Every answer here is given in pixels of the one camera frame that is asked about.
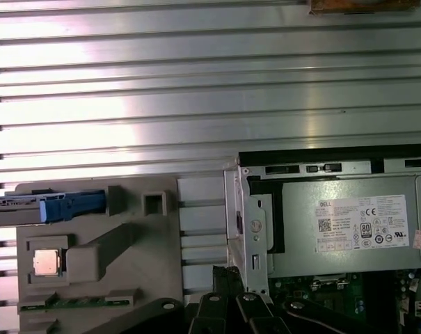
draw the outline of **electronic component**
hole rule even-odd
[[[104,190],[54,193],[46,189],[0,197],[0,226],[70,221],[82,214],[105,212]]]
[[[58,249],[36,249],[33,264],[36,276],[58,276],[61,271],[60,251]]]
[[[269,285],[277,305],[290,299],[307,299],[355,319],[366,319],[363,278],[359,273],[278,278],[271,279]]]
[[[41,301],[40,303],[34,303],[34,305],[21,305],[20,311],[55,310],[61,308],[104,308],[126,305],[130,305],[130,300],[123,299],[109,301],[106,297],[60,299],[57,294],[54,294],[51,298]]]

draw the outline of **green circuit board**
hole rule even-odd
[[[128,300],[106,301],[104,297],[84,297],[78,299],[52,299],[42,305],[22,306],[21,311],[54,310],[63,308],[103,308],[129,305]]]
[[[271,279],[271,297],[274,303],[282,303],[288,298],[308,299],[355,319],[366,320],[363,279],[359,273],[347,274],[348,283],[341,289],[335,283],[321,284],[314,289],[316,279],[314,276]]]

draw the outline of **motherboard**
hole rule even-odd
[[[276,305],[290,298],[303,298],[366,321],[360,273],[274,278],[269,280],[269,289]]]

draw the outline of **screw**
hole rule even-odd
[[[296,309],[296,310],[301,310],[302,308],[304,308],[305,307],[305,304],[303,304],[303,303],[300,303],[299,301],[293,301],[292,303],[291,303],[291,308],[294,308],[294,309]]]
[[[263,228],[263,224],[261,224],[261,221],[258,220],[254,220],[251,221],[251,231],[253,233],[258,233],[259,231],[261,231],[261,229]]]
[[[172,304],[172,303],[165,303],[165,304],[163,304],[163,305],[162,305],[162,307],[163,307],[165,310],[172,310],[173,308],[175,308],[175,304]]]
[[[257,298],[257,297],[256,297],[256,295],[254,295],[254,294],[245,294],[245,295],[243,296],[243,299],[244,299],[245,301],[254,301],[256,298]]]

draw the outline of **silver metal frame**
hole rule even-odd
[[[405,159],[386,159],[385,167],[388,173],[371,174],[369,161],[326,161],[314,164],[287,164],[283,166],[300,166],[298,174],[267,174],[266,167],[238,167],[225,173],[226,183],[226,212],[228,222],[228,245],[232,255],[232,263],[242,264],[241,274],[244,284],[249,291],[269,293],[268,277],[274,272],[273,256],[267,251],[273,243],[272,211],[270,195],[250,196],[248,176],[259,176],[262,180],[310,177],[331,175],[339,180],[356,179],[362,177],[394,177],[421,175],[421,167],[405,168]],[[327,173],[319,170],[317,173],[307,173],[306,166],[324,166],[325,164],[342,164],[342,172]],[[421,178],[417,178],[416,196],[421,196]],[[237,212],[242,217],[244,234],[237,230]],[[421,206],[418,207],[419,222],[421,226]]]

